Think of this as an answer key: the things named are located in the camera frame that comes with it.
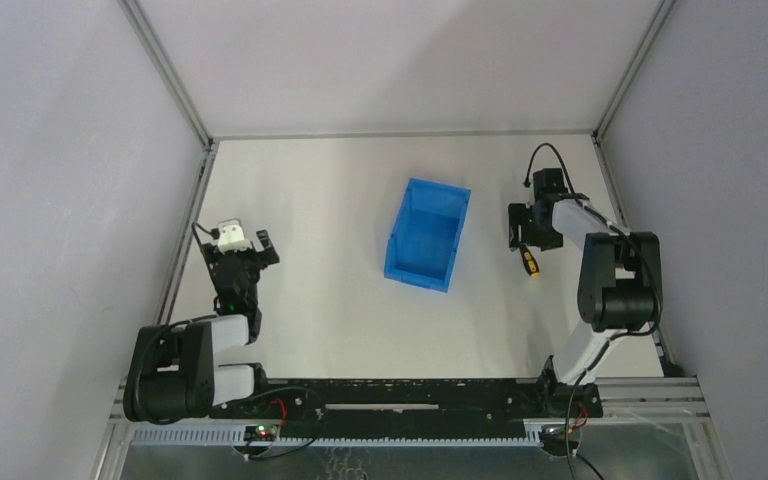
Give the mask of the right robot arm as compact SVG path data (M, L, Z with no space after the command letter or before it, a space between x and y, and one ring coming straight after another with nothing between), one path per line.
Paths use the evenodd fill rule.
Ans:
M572 416L595 391L603 360L625 338L649 335L663 311L660 241L609 220L579 194L544 194L534 204L511 203L508 241L530 277L539 275L533 249L566 241L581 252L576 305L580 317L563 348L551 355L525 390L525 409L546 417Z

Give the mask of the blue plastic bin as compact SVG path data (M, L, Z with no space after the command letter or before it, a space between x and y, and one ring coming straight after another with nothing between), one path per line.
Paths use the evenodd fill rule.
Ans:
M466 188L410 179L388 238L384 276L446 293L470 196Z

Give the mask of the aluminium frame rail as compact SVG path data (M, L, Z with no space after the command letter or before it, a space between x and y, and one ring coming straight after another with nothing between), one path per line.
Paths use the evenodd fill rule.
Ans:
M193 238L191 225L198 218L217 150L218 143L216 141L211 141L203 150L197 164L196 176L185 205L183 223L176 240L175 252L160 297L157 315L154 320L155 325L167 324L171 318Z

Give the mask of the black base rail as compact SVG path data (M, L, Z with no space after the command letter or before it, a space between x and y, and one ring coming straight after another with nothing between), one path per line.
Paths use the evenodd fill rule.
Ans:
M286 438L479 441L526 437L525 426L578 427L603 416L594 384L530 379L272 379L214 407L216 420L275 420Z

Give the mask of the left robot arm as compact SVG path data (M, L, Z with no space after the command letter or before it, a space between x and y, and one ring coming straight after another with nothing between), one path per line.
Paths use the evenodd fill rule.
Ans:
M218 225L211 235L198 248L215 290L214 312L139 330L123 394L124 414L132 422L168 425L201 418L256 391L258 365L222 364L218 356L258 339L258 283L280 257L265 230L257 233L258 246L235 221Z

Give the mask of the yellow black screwdriver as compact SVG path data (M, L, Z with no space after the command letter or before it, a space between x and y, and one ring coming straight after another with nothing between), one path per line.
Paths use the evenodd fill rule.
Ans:
M527 274L531 278L537 278L540 275L539 264L537 263L534 255L526 244L520 244L519 247L520 258L523 263Z

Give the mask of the small circuit board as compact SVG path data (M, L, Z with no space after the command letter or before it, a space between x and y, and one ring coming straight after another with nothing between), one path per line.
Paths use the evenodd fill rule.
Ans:
M245 427L243 441L245 443L274 442L280 433L280 427L271 425L249 425Z

